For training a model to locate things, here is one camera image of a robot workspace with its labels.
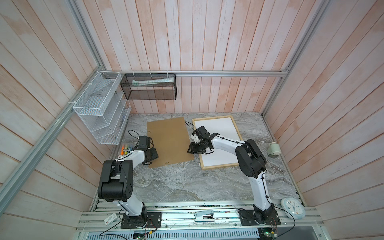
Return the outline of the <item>brown cardboard backing board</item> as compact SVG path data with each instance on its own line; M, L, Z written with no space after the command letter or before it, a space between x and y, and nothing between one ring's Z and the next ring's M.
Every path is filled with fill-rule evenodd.
M159 156L152 161L150 168L194 160L195 156L188 153L191 140L184 118L148 122L147 131Z

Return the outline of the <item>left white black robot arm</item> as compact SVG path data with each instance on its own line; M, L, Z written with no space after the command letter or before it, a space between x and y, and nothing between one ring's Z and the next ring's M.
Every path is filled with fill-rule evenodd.
M125 155L103 163L98 197L115 203L124 211L126 218L146 221L146 206L133 193L133 173L138 165L151 165L158 157L153 140L150 137L139 137L135 147L129 148Z

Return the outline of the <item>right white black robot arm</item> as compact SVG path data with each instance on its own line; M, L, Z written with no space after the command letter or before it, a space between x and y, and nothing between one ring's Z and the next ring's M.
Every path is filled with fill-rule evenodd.
M250 180L254 196L253 219L256 224L265 225L267 220L276 213L270 201L266 186L267 160L254 140L236 141L225 138L218 133L210 134L205 127L192 132L189 154L207 155L207 150L222 150L236 156L240 170Z

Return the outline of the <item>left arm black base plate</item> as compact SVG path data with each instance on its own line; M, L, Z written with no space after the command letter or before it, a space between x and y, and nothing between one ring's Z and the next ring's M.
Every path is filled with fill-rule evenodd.
M144 214L136 217L124 216L121 229L143 229L145 227L158 229L161 227L161 222L161 212L146 213L146 216Z

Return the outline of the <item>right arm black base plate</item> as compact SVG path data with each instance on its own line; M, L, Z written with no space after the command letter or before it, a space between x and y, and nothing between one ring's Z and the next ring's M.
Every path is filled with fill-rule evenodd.
M281 220L275 207L271 205L268 209L262 211L254 206L253 210L240 208L237 210L242 226L278 226Z

